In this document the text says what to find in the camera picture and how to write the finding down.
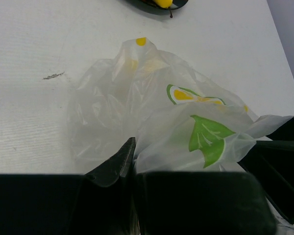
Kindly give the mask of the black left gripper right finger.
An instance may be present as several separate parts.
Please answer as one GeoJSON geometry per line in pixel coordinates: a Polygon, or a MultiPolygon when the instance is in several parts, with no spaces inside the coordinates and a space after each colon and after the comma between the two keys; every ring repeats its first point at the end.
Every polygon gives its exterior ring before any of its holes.
{"type": "Polygon", "coordinates": [[[144,235],[273,235],[275,218],[254,176],[240,172],[147,172],[134,177],[144,235]]]}

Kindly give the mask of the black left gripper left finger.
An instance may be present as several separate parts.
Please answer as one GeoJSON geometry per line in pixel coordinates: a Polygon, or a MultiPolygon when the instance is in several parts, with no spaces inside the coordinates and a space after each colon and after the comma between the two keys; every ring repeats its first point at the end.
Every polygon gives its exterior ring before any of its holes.
{"type": "Polygon", "coordinates": [[[135,139],[86,174],[0,174],[0,235],[134,235],[135,139]]]}

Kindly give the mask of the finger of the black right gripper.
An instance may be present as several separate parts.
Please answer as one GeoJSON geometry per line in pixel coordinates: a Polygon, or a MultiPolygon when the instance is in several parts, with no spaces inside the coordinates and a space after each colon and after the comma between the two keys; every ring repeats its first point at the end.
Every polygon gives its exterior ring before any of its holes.
{"type": "Polygon", "coordinates": [[[294,117],[268,135],[240,161],[260,182],[279,214],[294,224],[294,117]]]}

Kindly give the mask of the clear printed plastic bag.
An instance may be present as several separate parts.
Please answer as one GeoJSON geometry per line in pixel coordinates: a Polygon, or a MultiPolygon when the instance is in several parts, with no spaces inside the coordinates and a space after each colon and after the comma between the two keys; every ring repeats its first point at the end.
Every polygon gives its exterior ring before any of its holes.
{"type": "Polygon", "coordinates": [[[71,152],[89,170],[136,139],[134,168],[226,172],[290,116],[256,116],[235,94],[146,38],[83,75],[68,106],[71,152]]]}

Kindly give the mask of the yellow fake lemon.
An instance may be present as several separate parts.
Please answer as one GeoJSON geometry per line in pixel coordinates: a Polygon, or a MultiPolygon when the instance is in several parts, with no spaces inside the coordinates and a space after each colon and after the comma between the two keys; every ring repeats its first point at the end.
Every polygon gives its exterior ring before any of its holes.
{"type": "Polygon", "coordinates": [[[153,0],[153,2],[161,8],[170,8],[173,4],[173,0],[153,0]]]}

